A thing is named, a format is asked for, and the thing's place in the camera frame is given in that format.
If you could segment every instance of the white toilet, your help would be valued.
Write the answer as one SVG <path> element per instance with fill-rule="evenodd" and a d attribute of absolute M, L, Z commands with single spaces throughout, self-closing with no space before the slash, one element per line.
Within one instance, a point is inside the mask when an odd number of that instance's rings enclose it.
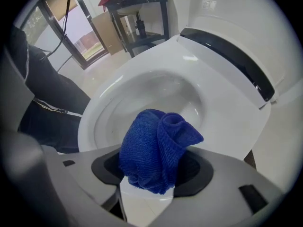
<path fill-rule="evenodd" d="M 205 139 L 196 147 L 243 160 L 278 98 L 282 66 L 299 59 L 296 44 L 284 43 L 282 36 L 294 41 L 294 34 L 279 8 L 271 0 L 253 7 L 255 0 L 242 1 L 174 0 L 181 33 L 135 56 L 100 86 L 80 122 L 80 151 L 121 144 L 136 115 L 153 108 L 191 123 Z M 173 195 L 135 189 L 126 179 L 120 187 L 143 198 Z"/>

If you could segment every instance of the black cable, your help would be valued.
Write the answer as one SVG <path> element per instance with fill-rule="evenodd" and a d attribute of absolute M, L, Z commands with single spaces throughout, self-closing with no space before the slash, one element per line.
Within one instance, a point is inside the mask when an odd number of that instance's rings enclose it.
<path fill-rule="evenodd" d="M 57 50 L 57 49 L 60 47 L 60 45 L 62 44 L 63 39 L 64 39 L 64 36 L 65 36 L 65 32 L 66 32 L 66 24 L 67 24 L 68 12 L 69 12 L 69 10 L 70 10 L 70 3 L 71 3 L 71 0 L 67 0 L 66 12 L 65 12 L 65 16 L 64 16 L 64 20 L 63 20 L 63 24 L 62 24 L 63 34 L 62 34 L 61 40 L 60 40 L 58 46 L 57 46 L 52 52 L 48 53 L 45 57 L 43 57 L 42 59 L 45 59 L 45 58 L 50 57 L 52 54 L 54 54 L 54 53 L 56 52 L 56 50 Z"/>

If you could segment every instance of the person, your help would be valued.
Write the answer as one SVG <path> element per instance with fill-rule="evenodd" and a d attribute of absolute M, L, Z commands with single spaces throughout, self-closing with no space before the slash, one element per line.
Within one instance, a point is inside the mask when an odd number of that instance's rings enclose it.
<path fill-rule="evenodd" d="M 12 27 L 8 51 L 35 95 L 19 126 L 41 145 L 61 153 L 79 152 L 78 128 L 90 98 L 69 78 L 60 75 L 42 49 L 28 44 L 25 32 Z"/>

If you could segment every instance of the microfiber cloth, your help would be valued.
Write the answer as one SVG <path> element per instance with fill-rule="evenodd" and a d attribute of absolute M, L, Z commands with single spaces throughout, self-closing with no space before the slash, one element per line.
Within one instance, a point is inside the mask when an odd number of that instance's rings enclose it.
<path fill-rule="evenodd" d="M 181 115 L 146 109 L 123 139 L 119 167 L 131 185 L 164 194 L 175 186 L 178 162 L 186 147 L 203 140 Z"/>

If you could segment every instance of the sticker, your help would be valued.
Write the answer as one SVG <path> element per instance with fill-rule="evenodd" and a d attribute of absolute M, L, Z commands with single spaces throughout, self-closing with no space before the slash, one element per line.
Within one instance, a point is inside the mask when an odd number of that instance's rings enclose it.
<path fill-rule="evenodd" d="M 202 8 L 213 11 L 216 3 L 216 1 L 202 0 Z"/>

